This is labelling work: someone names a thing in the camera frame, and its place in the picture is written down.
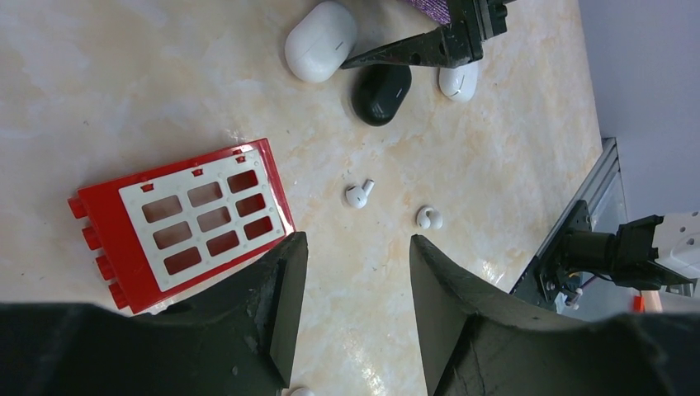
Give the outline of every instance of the marble table surface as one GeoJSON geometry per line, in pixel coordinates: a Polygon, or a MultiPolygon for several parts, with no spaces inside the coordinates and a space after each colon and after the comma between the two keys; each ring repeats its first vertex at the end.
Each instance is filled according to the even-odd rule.
{"type": "MultiPolygon", "coordinates": [[[[342,1],[354,53],[429,31],[398,0],[342,1]]],[[[0,2],[0,299],[114,309],[66,199],[76,189],[267,137],[310,255],[293,380],[318,395],[425,394],[409,238],[509,290],[601,152],[575,0],[520,0],[485,43],[476,95],[437,70],[387,126],[349,105],[357,71],[297,80],[282,52],[315,0],[0,2]],[[343,189],[376,181],[368,205],[343,189]]]]}

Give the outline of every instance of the white wall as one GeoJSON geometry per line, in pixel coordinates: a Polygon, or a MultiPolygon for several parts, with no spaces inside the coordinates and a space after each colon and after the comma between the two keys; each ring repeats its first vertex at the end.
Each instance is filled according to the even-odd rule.
{"type": "Polygon", "coordinates": [[[579,0],[630,219],[700,209],[700,1],[579,0]]]}

